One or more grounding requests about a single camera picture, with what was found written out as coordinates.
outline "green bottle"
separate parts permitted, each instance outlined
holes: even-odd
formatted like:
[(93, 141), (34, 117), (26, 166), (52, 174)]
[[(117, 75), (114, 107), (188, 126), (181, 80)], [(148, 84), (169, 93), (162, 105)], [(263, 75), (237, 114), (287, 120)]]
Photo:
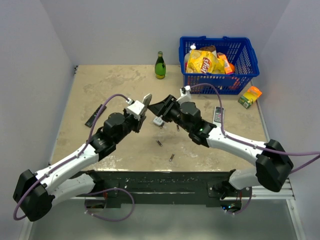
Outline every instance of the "green bottle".
[(166, 76), (166, 64), (162, 57), (162, 51), (158, 51), (158, 59), (154, 65), (154, 72), (157, 79), (163, 79)]

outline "snack bag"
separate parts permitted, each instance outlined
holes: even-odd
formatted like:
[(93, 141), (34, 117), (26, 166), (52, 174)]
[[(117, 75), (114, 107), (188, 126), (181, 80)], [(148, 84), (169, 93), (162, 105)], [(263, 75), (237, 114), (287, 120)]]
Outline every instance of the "snack bag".
[(224, 74), (224, 66), (210, 51), (192, 50), (186, 66), (187, 73)]

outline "wooden table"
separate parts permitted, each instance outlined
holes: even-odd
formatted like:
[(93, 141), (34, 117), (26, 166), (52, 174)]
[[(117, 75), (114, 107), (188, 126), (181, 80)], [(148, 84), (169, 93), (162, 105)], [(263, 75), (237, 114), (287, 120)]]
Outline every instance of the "wooden table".
[[(84, 123), (109, 96), (121, 93), (142, 101), (151, 93), (152, 103), (162, 101), (169, 94), (180, 96), (183, 75), (177, 65), (167, 65), (164, 79), (156, 79), (153, 65), (80, 65), (62, 120), (52, 163), (74, 152), (88, 138)], [(238, 103), (238, 95), (223, 95), (225, 129), (245, 138), (265, 141), (257, 104), (245, 109)], [(216, 95), (192, 95), (202, 117), (211, 122), (214, 107), (219, 105)], [(97, 121), (103, 125), (109, 114), (122, 113), (127, 104), (116, 97)], [(96, 171), (230, 171), (251, 166), (245, 160), (219, 149), (196, 145), (184, 130), (166, 123), (163, 128), (153, 124), (155, 116), (147, 111), (140, 133), (130, 133), (111, 155), (87, 167)]]

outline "screw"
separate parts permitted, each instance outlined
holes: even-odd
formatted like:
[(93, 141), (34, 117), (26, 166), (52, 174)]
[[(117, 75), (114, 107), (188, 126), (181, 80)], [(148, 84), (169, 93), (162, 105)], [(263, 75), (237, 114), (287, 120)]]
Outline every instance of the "screw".
[(162, 147), (162, 143), (159, 140), (157, 140), (156, 142)]
[(172, 161), (172, 159), (174, 159), (174, 156), (175, 156), (175, 154), (173, 153), (173, 154), (171, 155), (170, 159), (169, 159), (170, 162)]

